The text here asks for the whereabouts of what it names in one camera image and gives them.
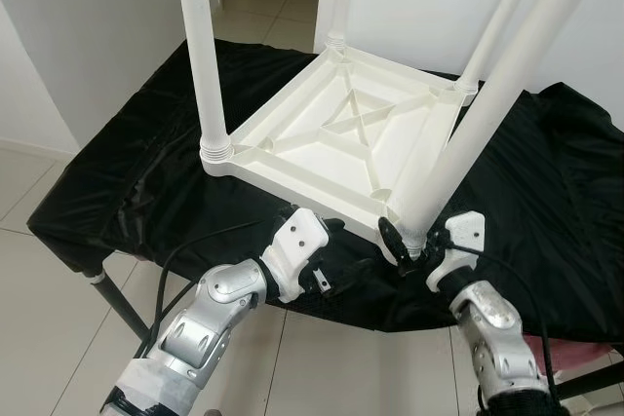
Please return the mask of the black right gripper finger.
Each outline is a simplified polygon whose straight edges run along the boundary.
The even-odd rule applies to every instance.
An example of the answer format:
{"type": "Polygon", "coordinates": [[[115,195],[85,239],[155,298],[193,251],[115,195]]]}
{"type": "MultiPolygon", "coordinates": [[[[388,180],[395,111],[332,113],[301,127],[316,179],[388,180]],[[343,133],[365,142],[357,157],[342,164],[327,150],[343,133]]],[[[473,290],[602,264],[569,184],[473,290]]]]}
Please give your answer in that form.
{"type": "Polygon", "coordinates": [[[411,259],[411,250],[405,238],[388,217],[379,217],[377,230],[380,241],[393,257],[397,268],[414,268],[414,260],[411,259]]]}

